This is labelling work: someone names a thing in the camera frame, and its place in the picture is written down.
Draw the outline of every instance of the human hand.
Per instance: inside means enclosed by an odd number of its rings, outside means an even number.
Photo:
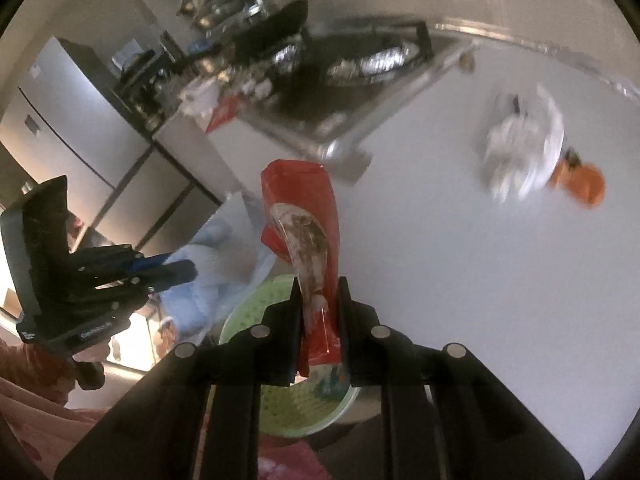
[[[109,341],[110,339],[78,352],[73,356],[73,360],[79,363],[99,363],[104,361],[111,353]]]

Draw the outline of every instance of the crumpled white bag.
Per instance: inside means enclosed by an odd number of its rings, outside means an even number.
[[[484,164],[489,189],[499,202],[524,199],[551,178],[560,159],[564,121],[551,94],[538,85],[535,99],[519,100],[519,113],[489,131]]]

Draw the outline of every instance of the red plastic wrapper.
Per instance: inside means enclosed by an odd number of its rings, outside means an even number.
[[[300,283],[308,366],[338,364],[340,229],[329,175],[315,162],[276,160],[262,172],[262,196],[262,243],[293,264]]]

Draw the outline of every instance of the gray cabinet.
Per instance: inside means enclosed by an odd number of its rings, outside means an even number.
[[[56,38],[38,54],[20,88],[60,138],[112,186],[148,148]]]
[[[193,238],[216,209],[218,205],[213,200],[199,189],[192,189],[140,250],[145,256],[174,252]]]
[[[95,229],[115,244],[136,247],[188,185],[189,181],[154,151]]]
[[[46,125],[16,92],[0,123],[0,142],[36,182],[68,178],[68,208],[91,224],[113,188],[105,183]]]

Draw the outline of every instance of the metal screw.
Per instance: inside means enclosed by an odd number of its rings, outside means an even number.
[[[461,344],[452,343],[447,345],[447,354],[455,359],[462,359],[466,355],[466,348]]]
[[[256,325],[251,329],[251,335],[255,338],[267,337],[271,333],[271,329],[266,325]]]
[[[391,335],[391,329],[388,326],[376,325],[371,329],[371,335],[376,339],[386,339]]]
[[[187,357],[191,357],[195,351],[195,345],[191,343],[180,343],[174,348],[174,355],[180,359],[186,359]]]

